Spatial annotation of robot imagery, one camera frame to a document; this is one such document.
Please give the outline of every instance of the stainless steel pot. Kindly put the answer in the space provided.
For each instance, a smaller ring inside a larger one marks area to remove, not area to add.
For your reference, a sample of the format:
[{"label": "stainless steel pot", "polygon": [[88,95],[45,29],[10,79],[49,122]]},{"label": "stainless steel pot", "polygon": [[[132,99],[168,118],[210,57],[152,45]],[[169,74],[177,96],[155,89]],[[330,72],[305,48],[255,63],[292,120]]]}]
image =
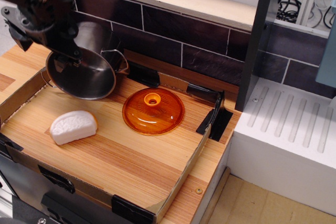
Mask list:
[{"label": "stainless steel pot", "polygon": [[128,69],[120,40],[97,23],[82,22],[78,28],[75,42],[83,55],[80,65],[67,66],[58,72],[54,63],[57,53],[52,52],[46,70],[51,81],[67,94],[86,100],[104,98],[115,87],[116,73]]}]

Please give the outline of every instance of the screw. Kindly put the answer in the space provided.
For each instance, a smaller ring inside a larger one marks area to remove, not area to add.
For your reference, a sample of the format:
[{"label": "screw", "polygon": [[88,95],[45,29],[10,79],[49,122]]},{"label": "screw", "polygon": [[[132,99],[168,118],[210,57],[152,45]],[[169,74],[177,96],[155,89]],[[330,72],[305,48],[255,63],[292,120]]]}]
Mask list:
[{"label": "screw", "polygon": [[197,189],[196,189],[196,193],[197,193],[197,194],[201,194],[202,192],[203,192],[203,190],[202,190],[201,188],[197,188]]},{"label": "screw", "polygon": [[47,220],[45,218],[41,218],[38,220],[37,224],[46,224]]},{"label": "screw", "polygon": [[29,25],[29,20],[27,20],[26,18],[23,18],[21,20],[21,24],[24,25],[24,26]]}]

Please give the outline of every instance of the dark tile backsplash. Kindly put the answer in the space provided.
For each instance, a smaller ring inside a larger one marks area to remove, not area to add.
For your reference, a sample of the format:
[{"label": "dark tile backsplash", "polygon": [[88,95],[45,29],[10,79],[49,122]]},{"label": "dark tile backsplash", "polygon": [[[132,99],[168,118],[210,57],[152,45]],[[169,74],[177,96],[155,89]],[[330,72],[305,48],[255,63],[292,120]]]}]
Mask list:
[{"label": "dark tile backsplash", "polygon": [[141,5],[126,0],[76,0],[77,10],[142,29]]},{"label": "dark tile backsplash", "polygon": [[75,0],[78,21],[110,23],[124,48],[239,85],[250,33],[133,0]]},{"label": "dark tile backsplash", "polygon": [[335,88],[315,81],[326,44],[325,38],[273,25],[260,76],[333,98]]},{"label": "dark tile backsplash", "polygon": [[229,29],[157,8],[143,6],[144,30],[226,55]]},{"label": "dark tile backsplash", "polygon": [[244,63],[199,48],[183,46],[183,67],[239,85]]},{"label": "dark tile backsplash", "polygon": [[251,34],[231,30],[229,36],[229,45],[227,47],[227,55],[237,60],[245,61],[250,37]]},{"label": "dark tile backsplash", "polygon": [[265,53],[260,77],[281,83],[286,72],[289,59]]},{"label": "dark tile backsplash", "polygon": [[[77,21],[112,27],[124,48],[239,86],[250,33],[133,0],[75,0]],[[260,76],[332,98],[315,82],[327,40],[273,25]]]},{"label": "dark tile backsplash", "polygon": [[124,48],[181,66],[181,43],[115,23],[112,27]]},{"label": "dark tile backsplash", "polygon": [[287,27],[274,25],[267,51],[291,59],[319,65],[327,40]]},{"label": "dark tile backsplash", "polygon": [[318,69],[318,67],[297,61],[291,61],[288,66],[284,84],[319,94],[324,97],[335,97],[336,89],[315,82]]}]

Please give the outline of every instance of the orange lid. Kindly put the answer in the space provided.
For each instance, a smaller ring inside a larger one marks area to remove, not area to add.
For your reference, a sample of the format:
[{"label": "orange lid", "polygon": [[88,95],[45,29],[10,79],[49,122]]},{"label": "orange lid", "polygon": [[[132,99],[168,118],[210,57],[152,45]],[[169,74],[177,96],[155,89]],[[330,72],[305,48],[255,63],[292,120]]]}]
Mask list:
[{"label": "orange lid", "polygon": [[184,116],[184,105],[174,93],[160,88],[140,90],[125,101],[125,123],[143,135],[160,135],[177,127]]}]

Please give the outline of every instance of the pot handle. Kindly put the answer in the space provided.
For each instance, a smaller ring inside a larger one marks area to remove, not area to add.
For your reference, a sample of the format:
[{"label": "pot handle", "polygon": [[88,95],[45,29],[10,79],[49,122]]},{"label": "pot handle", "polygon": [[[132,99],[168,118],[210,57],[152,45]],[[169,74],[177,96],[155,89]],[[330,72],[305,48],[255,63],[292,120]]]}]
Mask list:
[{"label": "pot handle", "polygon": [[41,73],[41,76],[42,76],[42,79],[44,80],[44,82],[45,82],[47,85],[51,86],[52,88],[57,88],[57,86],[51,85],[51,84],[49,83],[49,81],[47,81],[47,80],[44,78],[44,76],[43,76],[43,72],[45,72],[45,71],[47,71],[47,68],[46,68],[46,67],[44,67],[44,68],[42,68],[42,69],[40,70],[40,73]]},{"label": "pot handle", "polygon": [[124,55],[122,52],[120,52],[119,50],[116,50],[116,49],[102,50],[101,53],[103,53],[103,52],[117,52],[118,54],[120,54],[120,55],[124,58],[124,61],[125,61],[125,63],[126,63],[126,67],[123,68],[123,69],[115,70],[116,73],[119,73],[119,72],[122,72],[122,71],[125,71],[125,70],[128,69],[128,67],[129,67],[129,66],[128,66],[128,62],[127,62],[127,60],[126,60],[125,55]]}]

